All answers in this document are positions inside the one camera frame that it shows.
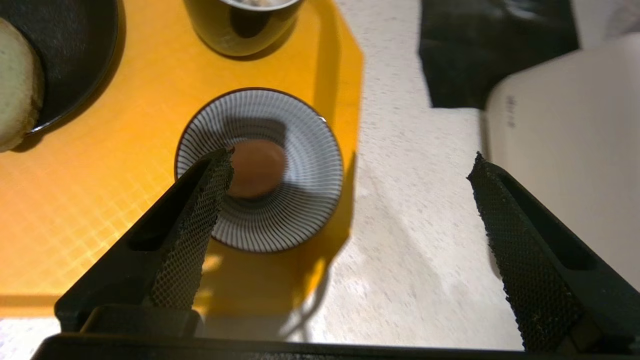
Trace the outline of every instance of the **blue and white striped dish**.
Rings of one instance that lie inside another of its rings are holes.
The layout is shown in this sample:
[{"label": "blue and white striped dish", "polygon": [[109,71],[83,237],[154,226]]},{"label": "blue and white striped dish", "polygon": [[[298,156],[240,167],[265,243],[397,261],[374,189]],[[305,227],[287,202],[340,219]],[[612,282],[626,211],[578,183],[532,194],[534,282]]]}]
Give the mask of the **blue and white striped dish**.
[{"label": "blue and white striped dish", "polygon": [[211,235],[237,249],[277,252],[315,235],[342,189],[342,158],[326,122],[285,93],[240,89],[204,106],[187,126],[175,162],[180,177],[204,154],[247,139],[277,143],[287,155],[280,186],[259,200],[225,197]]}]

